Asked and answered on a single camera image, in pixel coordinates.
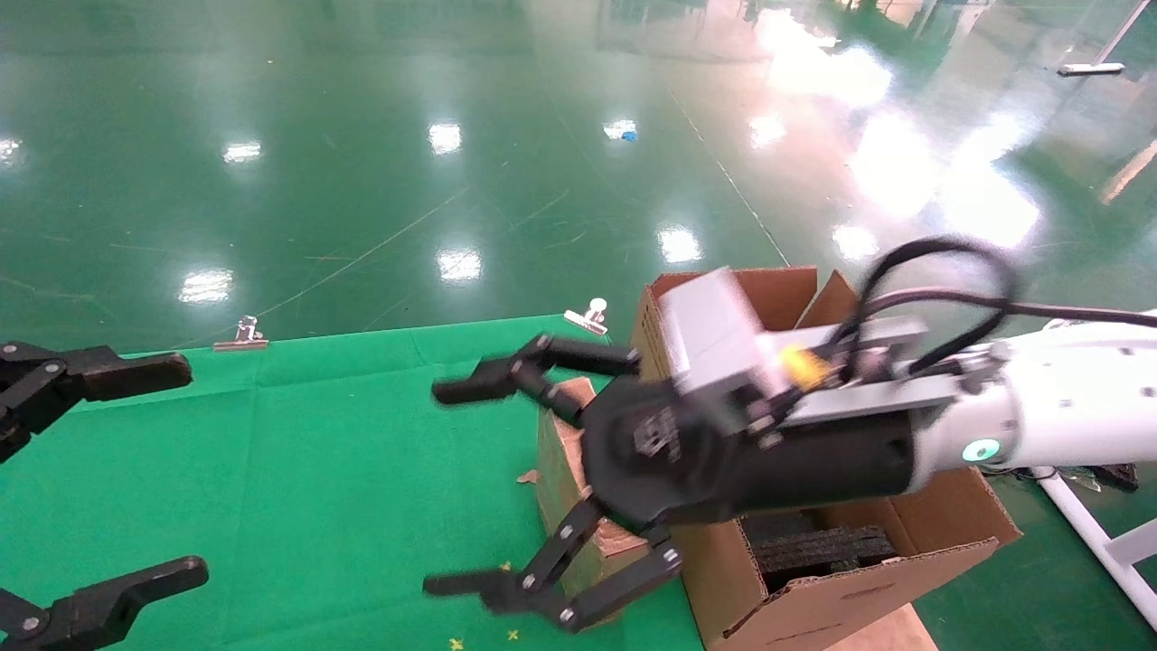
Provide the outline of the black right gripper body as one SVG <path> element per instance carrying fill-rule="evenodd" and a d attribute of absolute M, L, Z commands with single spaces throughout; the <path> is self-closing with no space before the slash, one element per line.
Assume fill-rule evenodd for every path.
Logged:
<path fill-rule="evenodd" d="M 784 426 L 762 447 L 760 434 L 738 428 L 747 395 L 690 397 L 673 380 L 611 380 L 581 415 L 592 497 L 624 527 L 650 528 L 908 491 L 915 444 L 907 412 Z"/>

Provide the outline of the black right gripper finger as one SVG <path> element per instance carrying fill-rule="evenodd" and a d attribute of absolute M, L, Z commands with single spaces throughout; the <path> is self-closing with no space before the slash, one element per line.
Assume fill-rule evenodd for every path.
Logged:
<path fill-rule="evenodd" d="M 561 577 L 590 543 L 605 515 L 597 500 L 578 500 L 528 565 L 515 570 L 429 574 L 423 593 L 433 597 L 478 595 L 496 615 L 535 613 L 566 632 L 598 626 L 618 611 L 661 589 L 681 572 L 681 552 L 665 528 L 649 528 L 648 552 L 591 589 L 570 597 Z"/>
<path fill-rule="evenodd" d="M 434 382 L 432 395 L 442 405 L 464 405 L 500 402 L 523 394 L 563 423 L 578 428 L 584 407 L 547 378 L 555 367 L 602 376 L 639 375 L 641 354 L 627 347 L 544 333 L 508 357 L 479 360 L 464 378 Z"/>

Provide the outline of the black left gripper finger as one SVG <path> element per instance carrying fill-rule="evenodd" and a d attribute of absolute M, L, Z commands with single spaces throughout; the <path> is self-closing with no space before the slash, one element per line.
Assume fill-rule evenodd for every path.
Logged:
<path fill-rule="evenodd" d="M 46 609 L 1 590 L 3 650 L 100 650 L 127 638 L 150 602 L 200 589 L 208 564 L 191 555 L 74 590 Z"/>
<path fill-rule="evenodd" d="M 24 342 L 1 350 L 1 463 L 12 460 L 36 434 L 82 402 L 183 389 L 192 367 L 177 352 L 123 358 L 108 346 L 53 352 Z"/>

